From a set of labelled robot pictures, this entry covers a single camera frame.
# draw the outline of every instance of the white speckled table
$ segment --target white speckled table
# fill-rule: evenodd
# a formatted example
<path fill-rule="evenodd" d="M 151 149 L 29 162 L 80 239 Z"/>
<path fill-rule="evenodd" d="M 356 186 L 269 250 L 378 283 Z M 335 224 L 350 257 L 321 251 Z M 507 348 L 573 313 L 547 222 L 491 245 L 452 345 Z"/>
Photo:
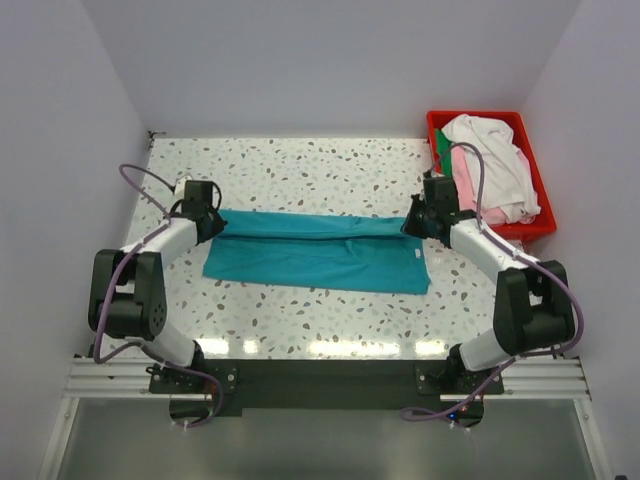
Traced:
<path fill-rule="evenodd" d="M 404 216 L 421 191 L 428 148 L 416 139 L 158 139 L 149 168 L 172 182 L 186 173 L 214 180 L 226 209 Z M 152 178 L 143 186 L 172 203 Z M 159 223 L 138 201 L 127 242 Z M 493 285 L 437 241 L 425 242 L 432 283 L 423 296 L 216 281 L 202 276 L 209 248 L 165 270 L 170 319 L 208 357 L 443 358 L 491 325 Z M 105 350 L 119 344 L 107 340 Z"/>

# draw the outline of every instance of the pile of clothes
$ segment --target pile of clothes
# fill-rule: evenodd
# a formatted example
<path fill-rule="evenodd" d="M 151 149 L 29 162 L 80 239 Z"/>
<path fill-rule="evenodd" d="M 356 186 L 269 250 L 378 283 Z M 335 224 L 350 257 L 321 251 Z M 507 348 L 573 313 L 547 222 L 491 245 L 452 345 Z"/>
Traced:
<path fill-rule="evenodd" d="M 451 143 L 476 146 L 485 164 L 482 217 L 489 225 L 531 223 L 540 213 L 529 160 L 513 144 L 513 130 L 502 120 L 459 115 L 436 130 L 437 152 Z M 441 159 L 442 172 L 453 176 L 460 210 L 476 210 L 480 163 L 470 149 L 455 147 Z"/>

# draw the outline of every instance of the gray floor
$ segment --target gray floor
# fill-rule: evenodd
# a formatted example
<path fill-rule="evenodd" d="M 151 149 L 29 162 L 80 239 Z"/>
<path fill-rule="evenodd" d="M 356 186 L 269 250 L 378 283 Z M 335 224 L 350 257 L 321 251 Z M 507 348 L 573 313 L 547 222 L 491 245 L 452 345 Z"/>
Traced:
<path fill-rule="evenodd" d="M 472 437 L 397 412 L 248 410 L 188 431 L 166 400 L 85 400 L 61 479 L 592 479 L 571 401 L 493 401 Z"/>

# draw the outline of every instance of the cable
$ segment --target cable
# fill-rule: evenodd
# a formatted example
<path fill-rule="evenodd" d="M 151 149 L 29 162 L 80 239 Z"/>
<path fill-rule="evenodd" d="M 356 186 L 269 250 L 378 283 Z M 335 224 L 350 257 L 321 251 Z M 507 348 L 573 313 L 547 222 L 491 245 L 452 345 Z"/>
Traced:
<path fill-rule="evenodd" d="M 455 147 L 470 148 L 473 151 L 473 153 L 475 153 L 475 155 L 478 157 L 478 162 L 480 164 L 480 183 L 478 185 L 478 199 L 476 202 L 476 220 L 478 222 L 478 228 L 480 229 L 482 234 L 489 241 L 491 241 L 491 243 L 496 245 L 498 248 L 500 248 L 500 250 L 505 252 L 507 255 L 511 256 L 513 254 L 513 250 L 510 247 L 503 244 L 496 236 L 494 236 L 496 234 L 493 233 L 493 231 L 490 228 L 484 228 L 482 224 L 482 208 L 481 207 L 482 207 L 482 193 L 484 191 L 485 163 L 484 163 L 484 158 L 482 157 L 482 154 L 476 148 L 476 146 L 468 142 L 452 143 L 444 152 L 442 152 L 439 155 L 438 159 L 435 162 L 433 162 L 433 165 L 431 165 L 431 168 L 429 168 L 429 172 L 433 171 L 435 167 L 440 163 L 440 159 Z M 544 355 L 560 354 L 575 347 L 580 341 L 580 339 L 582 338 L 582 334 L 584 332 L 584 314 L 582 312 L 582 308 L 580 307 L 580 304 L 578 303 L 578 299 L 576 298 L 576 296 L 573 294 L 573 292 L 562 280 L 560 280 L 554 273 L 550 272 L 549 270 L 544 268 L 542 265 L 532 262 L 531 260 L 523 257 L 520 254 L 516 254 L 515 259 L 527 265 L 528 267 L 531 267 L 537 270 L 541 274 L 545 275 L 552 282 L 554 282 L 558 286 L 558 288 L 562 290 L 562 292 L 565 295 L 567 295 L 574 310 L 576 311 L 576 324 L 577 324 L 576 333 L 573 336 L 573 338 L 568 343 L 560 347 L 559 349 L 555 350 L 551 348 L 549 350 L 544 350 L 540 352 L 528 352 L 521 355 L 521 357 L 538 357 L 538 356 L 544 356 Z M 500 373 L 502 373 L 508 367 L 513 365 L 515 361 L 516 361 L 516 358 L 512 357 L 509 360 L 507 360 L 505 363 L 497 367 L 489 375 L 489 377 L 484 382 L 482 382 L 480 386 L 477 387 L 471 394 L 469 394 L 464 400 L 458 402 L 456 405 L 448 408 L 447 410 L 444 410 L 442 412 L 434 412 L 433 410 L 429 410 L 423 407 L 405 407 L 402 410 L 400 410 L 400 417 L 403 420 L 407 420 L 409 422 L 426 422 L 426 421 L 436 420 L 436 419 L 441 419 L 443 417 L 446 417 L 450 413 L 453 413 L 459 410 L 460 408 L 464 407 L 468 403 L 471 403 L 476 397 L 476 395 L 481 393 L 493 381 L 494 378 L 500 375 Z"/>
<path fill-rule="evenodd" d="M 210 412 L 209 416 L 205 417 L 205 418 L 201 418 L 198 419 L 194 422 L 190 422 L 185 424 L 186 428 L 193 428 L 193 427 L 197 427 L 200 425 L 203 425 L 207 422 L 209 422 L 213 417 L 215 417 L 216 415 L 218 415 L 218 413 L 220 413 L 220 409 L 222 408 L 223 405 L 223 399 L 224 399 L 224 392 L 222 389 L 222 384 L 220 383 L 220 381 L 215 378 L 212 375 L 209 375 L 207 373 L 204 372 L 198 372 L 196 370 L 192 370 L 190 368 L 186 368 L 186 367 L 182 367 L 180 365 L 176 365 L 174 363 L 171 362 L 166 362 L 164 359 L 156 356 L 155 354 L 153 354 L 153 352 L 151 352 L 148 348 L 144 347 L 143 344 L 139 343 L 139 342 L 129 342 L 126 343 L 118 348 L 116 348 L 114 351 L 110 352 L 108 355 L 101 357 L 100 356 L 100 350 L 102 347 L 102 339 L 104 337 L 104 331 L 106 329 L 106 324 L 107 324 L 107 318 L 109 316 L 109 309 L 111 308 L 111 302 L 113 300 L 113 295 L 115 294 L 116 291 L 116 286 L 118 284 L 118 279 L 120 278 L 120 275 L 122 274 L 122 271 L 124 270 L 124 268 L 126 267 L 126 265 L 129 263 L 129 261 L 133 258 L 133 256 L 138 253 L 143 247 L 144 245 L 146 245 L 150 240 L 152 240 L 153 238 L 157 237 L 159 234 L 161 234 L 162 232 L 164 232 L 165 230 L 167 230 L 169 228 L 169 226 L 171 225 L 171 214 L 169 211 L 167 211 L 167 209 L 162 206 L 162 204 L 160 202 L 158 202 L 158 200 L 156 200 L 153 196 L 151 196 L 150 194 L 148 194 L 142 187 L 140 187 L 139 185 L 137 185 L 125 172 L 125 169 L 127 168 L 133 168 L 134 170 L 138 170 L 141 171 L 145 174 L 151 175 L 152 177 L 154 177 L 155 179 L 159 180 L 160 182 L 162 182 L 163 184 L 165 184 L 167 187 L 169 187 L 169 189 L 171 191 L 174 190 L 174 188 L 169 184 L 169 182 L 167 182 L 165 179 L 163 179 L 162 177 L 160 177 L 159 175 L 150 172 L 149 170 L 145 169 L 145 168 L 141 168 L 138 167 L 136 165 L 130 165 L 130 164 L 122 164 L 119 167 L 119 171 L 120 171 L 120 175 L 122 175 L 122 177 L 125 179 L 125 181 L 134 189 L 136 190 L 138 193 L 140 193 L 140 195 L 142 195 L 144 198 L 146 198 L 150 203 L 152 203 L 158 210 L 160 210 L 160 212 L 162 212 L 162 216 L 165 220 L 167 220 L 167 223 L 164 225 L 161 225 L 160 227 L 158 227 L 157 229 L 155 229 L 154 231 L 152 231 L 151 233 L 149 233 L 148 235 L 146 235 L 138 244 L 136 244 L 129 252 L 127 252 L 127 254 L 122 258 L 122 260 L 118 263 L 118 265 L 116 266 L 113 274 L 111 275 L 111 280 L 109 281 L 109 285 L 107 287 L 107 292 L 105 294 L 105 298 L 104 298 L 104 302 L 102 303 L 102 309 L 100 311 L 100 316 L 98 318 L 98 327 L 96 328 L 96 336 L 95 336 L 95 341 L 94 341 L 94 346 L 93 346 L 93 360 L 95 363 L 97 364 L 102 364 L 105 362 L 108 362 L 109 360 L 111 360 L 112 358 L 114 358 L 116 355 L 119 355 L 120 353 L 122 353 L 124 350 L 131 348 L 131 347 L 140 347 L 142 349 L 142 351 L 152 360 L 168 367 L 171 368 L 173 370 L 176 370 L 178 372 L 182 372 L 188 375 L 194 375 L 196 377 L 201 377 L 204 378 L 207 382 L 213 384 L 216 386 L 216 390 L 218 391 L 218 402 L 215 406 L 215 408 Z M 218 209 L 220 207 L 220 203 L 222 202 L 222 193 L 220 191 L 220 187 L 218 187 L 217 184 L 215 184 L 215 187 L 218 191 L 219 197 L 218 197 L 218 206 L 216 207 L 216 209 Z"/>

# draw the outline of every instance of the red plastic basket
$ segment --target red plastic basket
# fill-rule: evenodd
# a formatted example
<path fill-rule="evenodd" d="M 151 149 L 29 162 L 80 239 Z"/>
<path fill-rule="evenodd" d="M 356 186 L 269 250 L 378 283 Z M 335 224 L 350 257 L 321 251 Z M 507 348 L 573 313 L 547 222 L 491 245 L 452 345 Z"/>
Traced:
<path fill-rule="evenodd" d="M 454 110 L 432 110 L 427 114 L 427 125 L 429 127 L 429 143 L 431 144 L 431 154 L 434 161 L 437 160 L 436 153 L 436 128 L 442 129 L 447 123 L 456 118 L 458 115 L 467 113 L 476 117 L 496 118 L 504 121 L 513 129 L 513 143 L 522 149 L 522 152 L 529 159 L 531 165 L 531 179 L 533 188 L 538 193 L 538 205 L 541 212 L 536 219 L 525 225 L 523 223 L 513 223 L 510 225 L 501 225 L 494 227 L 496 233 L 508 240 L 520 240 L 524 244 L 528 244 L 545 235 L 549 235 L 556 231 L 556 220 L 551 210 L 551 204 L 547 198 L 547 192 L 544 189 L 538 165 L 536 164 L 533 150 L 527 138 L 527 132 L 522 123 L 520 114 L 516 112 L 478 112 L 478 111 L 454 111 Z"/>

